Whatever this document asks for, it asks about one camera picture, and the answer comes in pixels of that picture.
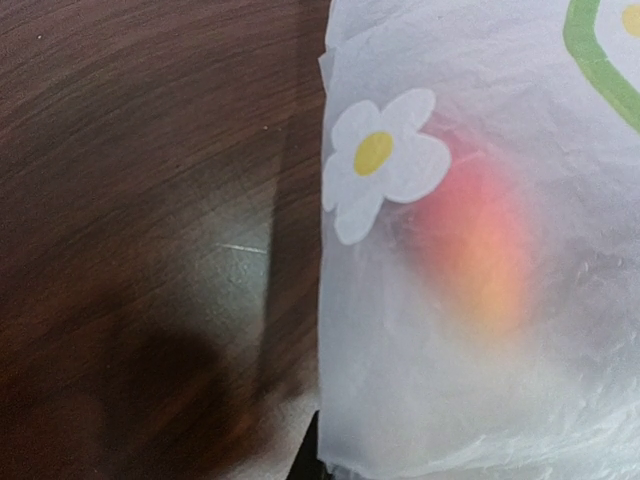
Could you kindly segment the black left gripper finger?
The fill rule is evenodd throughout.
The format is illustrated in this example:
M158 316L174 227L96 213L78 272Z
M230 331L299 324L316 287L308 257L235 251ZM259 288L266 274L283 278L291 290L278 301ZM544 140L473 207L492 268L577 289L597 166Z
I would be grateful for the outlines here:
M318 458L318 419L316 411L296 453L287 480L333 480L326 465Z

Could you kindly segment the red orange mango fruit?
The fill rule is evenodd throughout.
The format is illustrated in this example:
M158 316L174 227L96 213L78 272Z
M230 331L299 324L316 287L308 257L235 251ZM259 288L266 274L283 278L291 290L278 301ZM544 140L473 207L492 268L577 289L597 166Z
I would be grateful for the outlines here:
M453 317L493 335L526 317L533 242L509 175L485 151L457 152L412 208L414 255Z

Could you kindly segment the clear plastic bag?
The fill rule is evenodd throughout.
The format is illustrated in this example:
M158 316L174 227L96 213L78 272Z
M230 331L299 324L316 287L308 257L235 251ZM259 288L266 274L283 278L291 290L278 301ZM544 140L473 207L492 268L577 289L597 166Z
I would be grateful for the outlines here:
M639 475L639 5L335 1L326 92L319 456L338 479ZM457 152L530 218L526 317L457 320L412 208Z

